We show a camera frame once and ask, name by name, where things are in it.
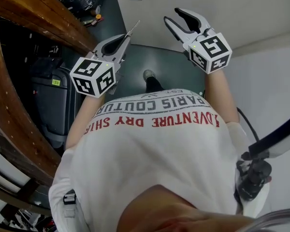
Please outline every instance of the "black suitcase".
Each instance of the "black suitcase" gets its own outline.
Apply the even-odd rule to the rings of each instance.
[[[61,58],[38,58],[30,68],[32,94],[40,117],[37,126],[60,155],[84,100],[75,91],[69,73]]]

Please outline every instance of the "marker cube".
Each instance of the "marker cube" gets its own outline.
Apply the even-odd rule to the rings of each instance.
[[[207,74],[226,67],[231,55],[232,50],[221,33],[189,45],[190,60]]]
[[[114,63],[79,58],[70,72],[78,93],[99,98],[116,83]]]

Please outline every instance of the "leg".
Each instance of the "leg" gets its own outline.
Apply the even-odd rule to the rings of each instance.
[[[163,90],[164,88],[155,77],[151,76],[146,79],[146,93],[153,93]]]
[[[144,71],[143,78],[146,81],[146,93],[164,90],[160,82],[156,79],[155,74],[151,70]]]

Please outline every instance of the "shoe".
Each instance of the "shoe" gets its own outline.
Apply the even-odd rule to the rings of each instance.
[[[153,71],[151,70],[146,70],[143,72],[143,78],[144,78],[144,81],[146,82],[147,78],[149,77],[155,77],[156,78],[156,75]]]

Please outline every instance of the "black and white fiducial marker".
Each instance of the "black and white fiducial marker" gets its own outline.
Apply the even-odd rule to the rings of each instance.
[[[232,50],[223,35],[215,33],[200,14],[179,8],[175,8],[175,12],[185,20],[190,31],[184,30],[166,16],[164,23],[173,36],[183,43],[183,48],[189,53],[189,60],[207,74],[226,67]]]
[[[78,59],[70,72],[78,93],[98,98],[117,84],[116,73],[130,44],[132,31],[139,23],[126,35],[120,34],[102,41],[85,58]]]

